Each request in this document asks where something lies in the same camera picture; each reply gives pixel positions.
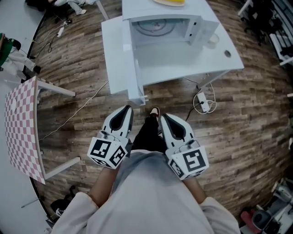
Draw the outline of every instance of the power strip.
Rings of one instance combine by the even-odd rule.
[[[201,104],[201,109],[202,109],[202,112],[203,113],[206,113],[210,110],[210,106],[206,100],[206,96],[203,92],[199,93],[197,95],[197,99],[198,99],[198,102],[201,103],[203,102],[203,104]]]

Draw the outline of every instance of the shoe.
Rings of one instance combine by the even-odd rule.
[[[157,121],[159,120],[159,117],[160,117],[160,109],[159,107],[154,107],[150,113],[150,116],[154,116],[157,118]]]
[[[40,67],[40,66],[35,66],[35,67],[33,68],[33,71],[36,72],[36,73],[38,73],[38,74],[40,74],[40,72],[41,72],[41,67]]]
[[[87,12],[87,10],[82,10],[80,13],[78,13],[77,15],[83,15]]]

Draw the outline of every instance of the floor plank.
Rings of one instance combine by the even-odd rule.
[[[121,15],[119,0],[103,1],[110,18]],[[245,24],[237,16],[241,3],[232,0],[210,0],[221,23],[233,40],[245,69],[231,72],[213,82],[218,107],[208,115],[192,112],[189,123],[201,145],[205,145],[211,167],[199,177],[209,196],[216,198],[235,216],[243,207],[264,204],[273,183],[279,179],[290,160],[288,152],[287,93],[292,92],[286,71],[278,65],[273,48],[257,45],[253,35],[244,33]],[[38,106],[38,132],[42,138],[64,123],[98,88],[107,81],[102,15],[96,6],[85,6],[82,16],[70,15],[73,23],[62,37],[55,38],[52,52],[46,49],[36,59],[42,67],[40,77],[77,93],[64,97],[45,91]],[[54,18],[46,19],[36,41],[57,27]],[[49,36],[50,40],[58,29]],[[33,46],[37,55],[44,43]],[[205,93],[212,98],[210,88]],[[134,139],[152,106],[161,112],[186,118],[196,92],[194,83],[172,80],[145,88],[149,102],[134,108]],[[81,162],[50,178],[46,185],[38,182],[40,194],[50,203],[63,198],[71,185],[89,191],[101,170],[87,158],[91,137],[101,128],[108,114],[128,104],[126,95],[111,95],[106,85],[86,107],[58,132],[41,142],[46,170],[76,156]]]

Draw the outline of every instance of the gray shirt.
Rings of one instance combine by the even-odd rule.
[[[240,234],[233,215],[215,199],[198,204],[163,155],[132,151],[112,195],[98,208],[77,193],[53,234]]]

